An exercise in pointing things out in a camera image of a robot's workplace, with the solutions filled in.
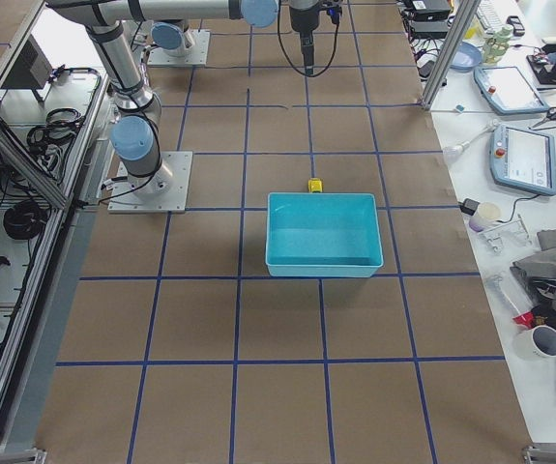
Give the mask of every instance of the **grid floor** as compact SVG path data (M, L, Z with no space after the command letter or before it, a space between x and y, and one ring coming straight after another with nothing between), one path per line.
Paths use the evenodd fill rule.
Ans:
M162 148L194 151L189 207L97 212L37 446L57 464L521 462L528 434L395 5L345 4L314 79L284 66L275 25L201 27L208 68L151 70ZM317 63L331 44L325 24ZM267 194L309 177L375 195L374 277L268 275Z

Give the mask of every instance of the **yellow block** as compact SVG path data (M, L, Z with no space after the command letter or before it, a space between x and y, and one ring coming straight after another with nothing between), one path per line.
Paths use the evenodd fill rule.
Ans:
M310 193L322 193L323 192L323 181L317 177L312 177L307 181L307 191Z

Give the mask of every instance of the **blue joint cover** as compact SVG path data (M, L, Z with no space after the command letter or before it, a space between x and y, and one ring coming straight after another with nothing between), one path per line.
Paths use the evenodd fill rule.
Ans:
M151 29L153 42L166 50L175 50L183 43L183 31L180 27L167 22L156 22Z
M277 0L241 0L241 15L254 27L267 27L278 17Z
M127 116L114 126L110 140L116 153L128 161L146 157L153 146L153 131L144 119Z

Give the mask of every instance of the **power adapter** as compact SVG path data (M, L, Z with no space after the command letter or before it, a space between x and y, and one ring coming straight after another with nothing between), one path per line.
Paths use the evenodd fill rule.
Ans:
M478 209L480 205L479 201L472 200L471 198L465 198L464 201L458 203L460 206L460 211L465 215L472 216L475 210Z
M432 68L434 67L434 60L428 60L424 63L421 68L418 68L418 73L422 79L428 79L430 73L432 73Z

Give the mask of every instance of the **keyboard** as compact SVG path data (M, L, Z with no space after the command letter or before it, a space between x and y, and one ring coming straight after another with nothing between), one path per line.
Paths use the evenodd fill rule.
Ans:
M494 10L491 0L482 0L475 15L484 31L487 29L493 29L496 31L504 24L499 18L499 15L497 15L497 12Z

